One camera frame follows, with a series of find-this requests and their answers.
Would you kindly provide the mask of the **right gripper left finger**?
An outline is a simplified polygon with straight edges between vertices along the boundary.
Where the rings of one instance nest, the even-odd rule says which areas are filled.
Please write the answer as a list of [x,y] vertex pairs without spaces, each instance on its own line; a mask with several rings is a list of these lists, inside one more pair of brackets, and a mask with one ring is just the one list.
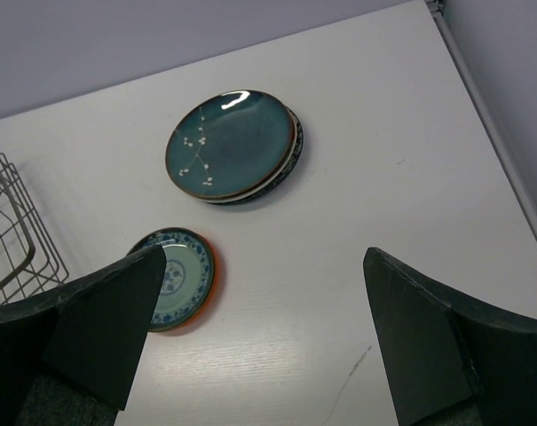
[[113,425],[165,273],[159,246],[0,306],[0,425]]

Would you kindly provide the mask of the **dark green plate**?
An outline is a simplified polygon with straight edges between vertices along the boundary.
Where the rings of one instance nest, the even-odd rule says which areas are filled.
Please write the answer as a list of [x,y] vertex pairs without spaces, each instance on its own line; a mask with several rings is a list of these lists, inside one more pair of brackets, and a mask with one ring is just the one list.
[[224,201],[269,180],[295,139],[295,120],[279,99],[263,91],[228,91],[179,122],[166,146],[165,169],[182,192]]

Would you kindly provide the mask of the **green blue patterned small plate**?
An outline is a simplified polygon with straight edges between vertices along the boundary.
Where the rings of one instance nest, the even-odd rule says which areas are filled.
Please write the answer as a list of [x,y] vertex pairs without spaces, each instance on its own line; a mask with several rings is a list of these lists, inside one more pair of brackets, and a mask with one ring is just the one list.
[[217,260],[210,243],[183,227],[153,231],[128,251],[132,254],[150,246],[162,247],[166,256],[162,287],[149,331],[169,331],[196,319],[214,293]]

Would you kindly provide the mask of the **orange small plate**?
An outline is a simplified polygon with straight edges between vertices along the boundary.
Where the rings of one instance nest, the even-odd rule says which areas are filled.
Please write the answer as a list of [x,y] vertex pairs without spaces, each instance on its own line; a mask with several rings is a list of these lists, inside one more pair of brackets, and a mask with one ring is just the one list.
[[212,297],[210,298],[209,302],[207,303],[206,307],[204,308],[204,310],[201,311],[201,313],[196,317],[196,319],[191,320],[184,326],[173,328],[169,331],[158,332],[158,333],[164,333],[166,335],[189,334],[201,328],[202,326],[204,326],[210,320],[211,316],[215,313],[215,310],[219,304],[219,300],[222,296],[224,286],[225,286],[225,260],[223,259],[223,256],[221,252],[219,251],[218,247],[216,246],[216,244],[207,238],[205,239],[210,243],[210,245],[214,249],[215,257],[217,260],[217,280],[216,280],[214,293]]

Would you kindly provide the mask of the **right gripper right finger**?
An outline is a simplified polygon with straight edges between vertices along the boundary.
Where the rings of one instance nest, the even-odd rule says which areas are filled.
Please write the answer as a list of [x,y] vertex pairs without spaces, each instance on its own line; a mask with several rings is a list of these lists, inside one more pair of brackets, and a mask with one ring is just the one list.
[[537,425],[537,319],[379,248],[367,250],[363,272],[400,425]]

